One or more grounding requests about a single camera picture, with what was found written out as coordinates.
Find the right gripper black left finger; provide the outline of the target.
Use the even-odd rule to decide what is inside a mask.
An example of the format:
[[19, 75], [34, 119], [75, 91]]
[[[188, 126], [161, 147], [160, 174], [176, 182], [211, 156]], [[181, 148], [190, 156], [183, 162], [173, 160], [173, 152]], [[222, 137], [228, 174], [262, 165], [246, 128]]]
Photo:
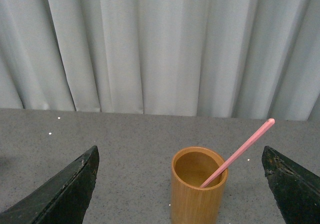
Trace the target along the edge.
[[92, 146], [30, 195], [0, 214], [2, 224], [81, 224], [96, 185], [100, 156]]

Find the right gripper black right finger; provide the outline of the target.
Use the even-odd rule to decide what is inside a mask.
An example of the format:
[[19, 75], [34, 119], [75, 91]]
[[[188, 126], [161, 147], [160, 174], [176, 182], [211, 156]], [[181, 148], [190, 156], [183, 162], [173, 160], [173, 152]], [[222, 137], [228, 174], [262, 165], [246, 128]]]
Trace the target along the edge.
[[270, 146], [261, 162], [269, 188], [287, 224], [320, 222], [320, 177]]

